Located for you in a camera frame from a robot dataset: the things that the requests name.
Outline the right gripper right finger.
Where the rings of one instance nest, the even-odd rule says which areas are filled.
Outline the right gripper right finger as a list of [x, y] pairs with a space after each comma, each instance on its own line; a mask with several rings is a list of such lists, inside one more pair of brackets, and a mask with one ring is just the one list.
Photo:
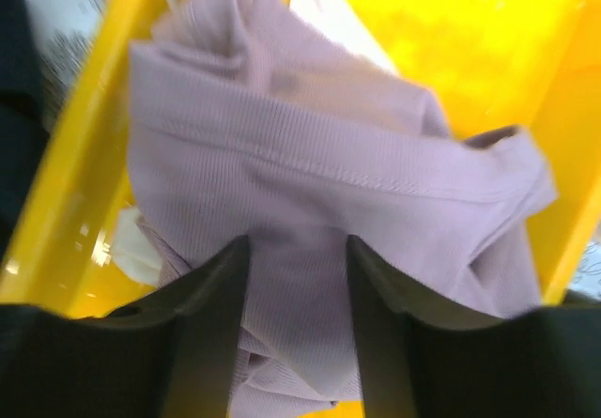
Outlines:
[[441, 296], [347, 239], [353, 333], [368, 417], [596, 417], [600, 306], [509, 319]]

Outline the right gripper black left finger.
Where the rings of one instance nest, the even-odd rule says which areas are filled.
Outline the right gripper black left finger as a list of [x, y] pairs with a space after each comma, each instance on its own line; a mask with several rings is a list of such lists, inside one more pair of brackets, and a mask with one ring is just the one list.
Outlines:
[[250, 242], [105, 317], [1, 308], [5, 417], [224, 417]]

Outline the pink tank top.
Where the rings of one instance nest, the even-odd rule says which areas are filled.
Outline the pink tank top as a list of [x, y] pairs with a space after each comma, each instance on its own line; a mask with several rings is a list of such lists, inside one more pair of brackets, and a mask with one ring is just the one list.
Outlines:
[[361, 398], [350, 235], [469, 308], [540, 303], [525, 222], [556, 190], [526, 130], [454, 139], [428, 90], [282, 0], [186, 0], [129, 64], [129, 178], [161, 284], [239, 235], [252, 243], [231, 416]]

